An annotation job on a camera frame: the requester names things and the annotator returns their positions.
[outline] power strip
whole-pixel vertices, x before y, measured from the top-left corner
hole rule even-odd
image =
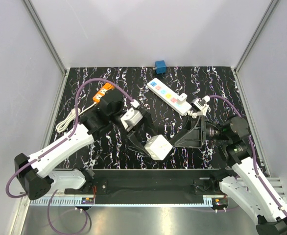
[[[187,95],[185,93],[176,94],[158,78],[154,78],[147,85],[150,90],[180,115],[186,115],[187,111],[191,109],[191,105],[186,102]]]

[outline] orange power strip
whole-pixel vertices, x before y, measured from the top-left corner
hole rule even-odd
[[[93,97],[94,102],[99,103],[100,99],[105,95],[105,93],[110,90],[114,89],[115,87],[112,86],[110,83],[106,83]]]

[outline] white cable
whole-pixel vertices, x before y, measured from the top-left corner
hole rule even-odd
[[[187,111],[187,114],[188,114],[189,116],[191,116],[192,118],[197,118],[197,116],[198,116],[198,113],[193,112],[192,110],[188,110],[188,111]]]
[[[92,105],[90,105],[88,108],[86,108],[82,112],[78,108],[78,115],[82,115],[85,111],[89,110],[90,108],[94,107],[95,105],[96,105],[96,102],[94,102]],[[58,123],[56,125],[55,129],[56,129],[57,133],[61,133],[61,132],[65,131],[67,129],[67,127],[69,126],[69,124],[74,119],[75,119],[75,109],[72,109],[71,112],[68,114],[68,116],[63,121],[61,121],[60,123]]]

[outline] blue box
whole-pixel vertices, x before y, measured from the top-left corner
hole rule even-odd
[[[167,71],[164,60],[154,62],[154,67],[157,74],[165,73]]]

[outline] white wall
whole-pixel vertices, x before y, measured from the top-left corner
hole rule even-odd
[[[0,0],[0,235],[7,234],[16,203],[5,194],[14,157],[40,149],[60,81],[22,1]]]
[[[287,195],[287,0],[280,1],[239,76],[270,172]]]
[[[270,0],[32,0],[66,67],[235,66]]]

